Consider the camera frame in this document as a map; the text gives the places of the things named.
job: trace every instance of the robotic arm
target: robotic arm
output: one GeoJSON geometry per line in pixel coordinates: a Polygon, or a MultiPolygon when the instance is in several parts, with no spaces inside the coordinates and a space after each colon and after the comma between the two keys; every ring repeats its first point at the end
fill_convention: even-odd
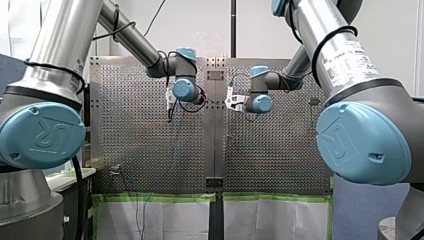
{"type": "Polygon", "coordinates": [[[268,90],[299,89],[311,66],[327,97],[316,127],[327,165],[355,183],[423,182],[424,112],[399,81],[380,75],[361,47],[356,28],[348,24],[361,4],[361,0],[274,0],[274,15],[286,17],[303,45],[281,74],[266,66],[252,68],[244,110],[271,111],[268,90]]]}
{"type": "Polygon", "coordinates": [[[174,96],[202,103],[193,49],[179,48],[165,61],[110,1],[51,1],[29,67],[22,80],[7,86],[0,106],[0,164],[47,169],[78,152],[85,127],[77,95],[85,85],[81,75],[98,20],[110,32],[129,24],[114,37],[146,66],[148,75],[175,76],[174,96]]]}

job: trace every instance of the green tape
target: green tape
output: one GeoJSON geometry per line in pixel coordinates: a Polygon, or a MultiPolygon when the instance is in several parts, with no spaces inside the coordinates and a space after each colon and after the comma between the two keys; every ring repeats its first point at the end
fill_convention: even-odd
{"type": "Polygon", "coordinates": [[[224,193],[224,201],[275,200],[286,202],[328,203],[325,196],[280,194],[280,193],[224,193]]]}
{"type": "Polygon", "coordinates": [[[157,203],[197,203],[213,202],[214,194],[159,194],[159,193],[136,193],[125,192],[120,194],[94,195],[98,202],[157,202],[157,203]]]}

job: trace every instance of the metal bracket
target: metal bracket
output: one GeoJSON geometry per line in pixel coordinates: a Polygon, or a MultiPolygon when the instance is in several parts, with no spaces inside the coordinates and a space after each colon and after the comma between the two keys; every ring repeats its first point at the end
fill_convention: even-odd
{"type": "Polygon", "coordinates": [[[224,71],[208,71],[207,80],[221,80],[224,81],[224,71]]]}
{"type": "Polygon", "coordinates": [[[207,58],[206,67],[209,69],[206,72],[207,80],[224,81],[225,79],[225,59],[224,58],[207,58]]]}
{"type": "Polygon", "coordinates": [[[206,187],[208,188],[222,188],[223,186],[224,186],[224,179],[222,177],[206,178],[206,187]]]}

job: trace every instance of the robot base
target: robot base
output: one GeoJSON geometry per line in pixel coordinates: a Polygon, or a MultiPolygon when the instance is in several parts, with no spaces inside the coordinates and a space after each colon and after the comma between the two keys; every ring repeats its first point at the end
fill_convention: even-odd
{"type": "Polygon", "coordinates": [[[411,186],[398,215],[383,219],[379,223],[377,239],[411,239],[424,226],[423,206],[424,192],[411,186]]]}
{"type": "Polygon", "coordinates": [[[53,193],[45,208],[0,222],[4,240],[61,240],[63,238],[63,197],[53,193]]]}

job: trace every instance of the metal stand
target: metal stand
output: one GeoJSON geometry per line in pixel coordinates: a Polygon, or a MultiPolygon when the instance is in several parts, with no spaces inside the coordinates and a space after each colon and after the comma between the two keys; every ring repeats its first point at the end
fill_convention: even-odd
{"type": "Polygon", "coordinates": [[[224,114],[226,82],[225,59],[207,58],[205,91],[208,105],[205,109],[204,121],[209,123],[209,134],[205,134],[205,144],[211,147],[208,162],[213,162],[213,173],[206,176],[206,188],[215,193],[215,201],[211,202],[209,210],[209,240],[224,240],[224,199],[223,199],[223,146],[224,146],[224,114]]]}
{"type": "Polygon", "coordinates": [[[41,170],[2,173],[0,186],[2,239],[62,239],[63,198],[50,192],[41,170]]]}
{"type": "Polygon", "coordinates": [[[411,185],[398,215],[383,219],[378,225],[378,240],[411,239],[424,226],[424,191],[411,185]]]}

